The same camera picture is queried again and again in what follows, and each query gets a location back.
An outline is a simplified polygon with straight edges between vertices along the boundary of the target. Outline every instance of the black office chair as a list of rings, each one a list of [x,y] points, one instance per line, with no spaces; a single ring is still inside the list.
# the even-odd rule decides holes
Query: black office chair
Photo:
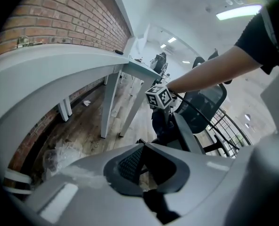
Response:
[[[190,102],[211,121],[224,102],[226,96],[226,88],[224,85],[220,84],[200,91],[187,92],[184,99]],[[221,148],[226,155],[229,156],[222,141],[216,135],[214,136],[217,140],[216,143],[205,148],[201,146],[194,134],[198,134],[205,130],[208,123],[187,103],[182,102],[177,110],[172,113],[172,122],[182,150],[191,152],[200,150],[202,153],[207,153]],[[199,148],[193,143],[193,139],[196,140]]]

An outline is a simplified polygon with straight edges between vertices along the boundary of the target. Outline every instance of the metal railing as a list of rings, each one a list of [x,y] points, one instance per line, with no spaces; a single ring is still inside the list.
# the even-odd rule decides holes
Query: metal railing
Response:
[[[225,138],[236,147],[241,148],[252,144],[244,131],[241,130],[239,126],[237,126],[237,124],[221,108],[219,108],[211,121],[212,124],[225,136]],[[228,151],[228,155],[226,155],[226,153],[220,148],[218,149],[218,153],[221,156],[231,158],[235,158],[237,156],[238,150],[223,140],[223,138],[214,129],[212,129],[210,126],[207,126],[207,131],[210,136],[216,134],[223,141],[223,144]]]

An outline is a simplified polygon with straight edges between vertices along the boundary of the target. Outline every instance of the ceiling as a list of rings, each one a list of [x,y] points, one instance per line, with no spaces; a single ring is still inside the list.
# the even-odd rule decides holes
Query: ceiling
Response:
[[[247,4],[247,0],[228,0],[228,2],[227,0],[157,0],[157,3],[173,11],[179,19],[188,24],[189,29],[199,36],[205,46],[208,46],[208,51],[216,48],[219,54],[224,53],[236,43],[245,26],[252,19],[252,16],[245,16],[220,21],[216,17],[217,13]],[[193,62],[197,56],[192,52],[195,51],[195,44],[183,44],[178,40],[169,44],[167,41],[172,36],[174,34],[170,31],[151,26],[148,41],[159,45],[163,43],[170,45],[178,60]]]

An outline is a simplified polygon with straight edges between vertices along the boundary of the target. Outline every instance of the brick wall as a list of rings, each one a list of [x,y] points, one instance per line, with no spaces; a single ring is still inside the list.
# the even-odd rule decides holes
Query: brick wall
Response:
[[[114,0],[23,0],[2,28],[0,54],[13,50],[23,35],[123,51],[130,32]]]

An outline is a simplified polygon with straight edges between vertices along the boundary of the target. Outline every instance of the black sleeve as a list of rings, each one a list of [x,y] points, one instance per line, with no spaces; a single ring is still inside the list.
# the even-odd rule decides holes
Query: black sleeve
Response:
[[[263,65],[261,68],[267,74],[270,74],[273,67],[279,65],[278,51],[267,35],[260,13],[248,23],[235,46]]]

